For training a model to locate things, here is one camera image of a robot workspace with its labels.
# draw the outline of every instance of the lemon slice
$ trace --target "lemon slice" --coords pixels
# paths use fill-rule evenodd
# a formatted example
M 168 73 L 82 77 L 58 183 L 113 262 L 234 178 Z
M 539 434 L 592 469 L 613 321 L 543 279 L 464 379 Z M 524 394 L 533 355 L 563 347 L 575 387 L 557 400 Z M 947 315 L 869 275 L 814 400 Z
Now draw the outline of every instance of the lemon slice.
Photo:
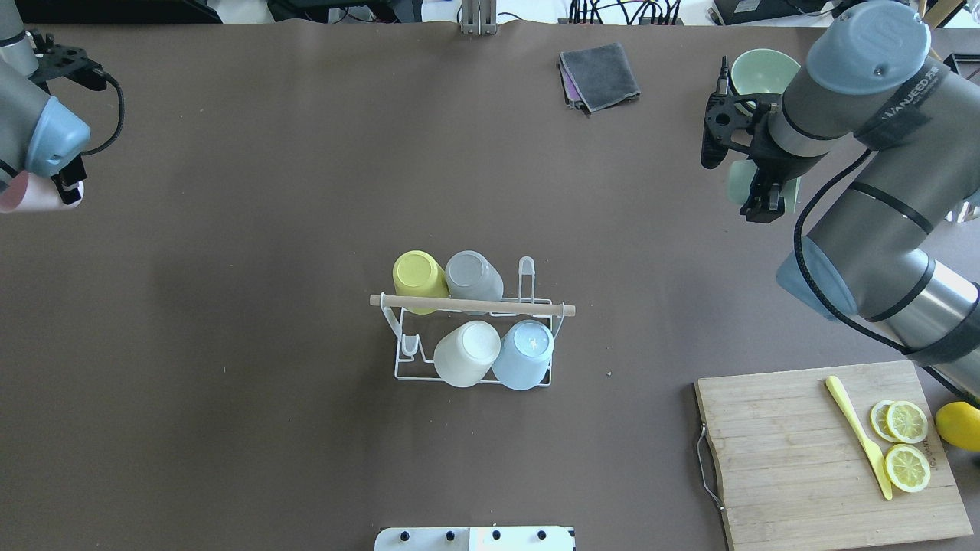
M 929 429 L 922 410 L 904 400 L 888 406 L 885 412 L 885 426 L 893 436 L 906 444 L 921 442 Z
M 914 446 L 896 444 L 885 455 L 885 472 L 900 490 L 909 493 L 922 491 L 929 485 L 932 473 L 929 461 Z
M 888 440 L 889 442 L 899 442 L 900 440 L 888 430 L 888 422 L 886 417 L 888 415 L 888 406 L 891 406 L 895 402 L 891 400 L 882 400 L 871 408 L 871 428 L 874 429 L 874 433 L 881 436 L 882 438 Z

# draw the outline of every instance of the knife handle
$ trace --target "knife handle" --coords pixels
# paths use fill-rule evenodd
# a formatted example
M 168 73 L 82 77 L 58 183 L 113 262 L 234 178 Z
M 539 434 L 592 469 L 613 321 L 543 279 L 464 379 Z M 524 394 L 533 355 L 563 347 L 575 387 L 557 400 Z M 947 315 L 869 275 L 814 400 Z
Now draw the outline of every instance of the knife handle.
M 855 411 L 854 404 L 851 403 L 851 397 L 848 396 L 848 391 L 844 388 L 844 383 L 837 376 L 833 375 L 829 376 L 825 382 L 827 383 L 827 389 L 830 390 L 830 395 L 837 402 L 837 407 L 841 409 L 844 418 L 851 424 L 851 429 L 854 430 L 857 439 L 863 443 L 867 435 L 864 434 L 864 428 L 860 425 L 860 421 L 858 421 L 858 412 Z

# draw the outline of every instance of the white cup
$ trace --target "white cup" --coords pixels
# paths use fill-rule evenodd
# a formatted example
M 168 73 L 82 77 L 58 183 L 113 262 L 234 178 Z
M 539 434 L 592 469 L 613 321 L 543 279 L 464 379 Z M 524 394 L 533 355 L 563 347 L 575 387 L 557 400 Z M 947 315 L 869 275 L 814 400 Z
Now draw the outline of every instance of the white cup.
M 504 298 L 504 280 L 500 273 L 476 251 L 459 252 L 449 259 L 446 263 L 446 284 L 453 298 L 491 301 Z
M 517 322 L 504 335 L 493 375 L 507 388 L 527 390 L 545 377 L 554 350 L 555 337 L 544 324 Z
M 435 371 L 453 386 L 473 386 L 490 371 L 500 354 L 500 333 L 493 326 L 475 320 L 466 322 L 442 337 L 432 360 Z
M 9 187 L 0 193 L 0 214 L 37 213 L 44 211 L 67 211 L 78 206 L 81 201 L 71 205 L 62 202 L 58 188 L 51 178 L 30 174 L 27 171 L 14 176 Z M 85 186 L 78 183 L 78 192 L 85 194 Z

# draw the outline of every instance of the cutting board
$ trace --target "cutting board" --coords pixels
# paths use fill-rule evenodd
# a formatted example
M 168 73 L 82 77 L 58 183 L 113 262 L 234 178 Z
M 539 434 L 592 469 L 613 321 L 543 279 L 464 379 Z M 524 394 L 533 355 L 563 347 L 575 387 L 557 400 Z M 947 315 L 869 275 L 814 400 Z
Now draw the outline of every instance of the cutting board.
M 932 428 L 916 446 L 932 479 L 886 501 L 824 380 L 838 376 L 868 436 L 879 400 L 907 400 Z M 971 535 L 943 444 L 911 362 L 698 379 L 732 551 L 852 549 Z

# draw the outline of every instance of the tabletop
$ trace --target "tabletop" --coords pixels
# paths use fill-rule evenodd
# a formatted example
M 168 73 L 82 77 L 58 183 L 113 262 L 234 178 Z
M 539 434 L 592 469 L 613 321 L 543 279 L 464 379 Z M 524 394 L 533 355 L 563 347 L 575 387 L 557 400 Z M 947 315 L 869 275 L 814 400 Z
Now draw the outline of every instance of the tabletop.
M 78 209 L 0 219 L 5 549 L 354 550 L 386 526 L 496 523 L 722 550 L 692 383 L 901 359 L 783 292 L 793 217 L 745 223 L 731 160 L 699 164 L 720 57 L 802 60 L 819 29 L 44 30 L 120 81 L 126 123 Z M 559 53 L 615 41 L 639 100 L 569 110 Z M 111 133 L 111 92 L 53 91 Z M 859 152 L 828 155 L 803 199 Z M 926 248 L 970 277 L 977 237 L 942 225 Z M 368 296 L 410 249 L 477 250 L 509 294 L 534 257 L 538 294 L 578 309 L 554 383 L 396 380 Z M 922 381 L 934 411 L 953 399 Z M 980 526 L 976 455 L 949 456 Z

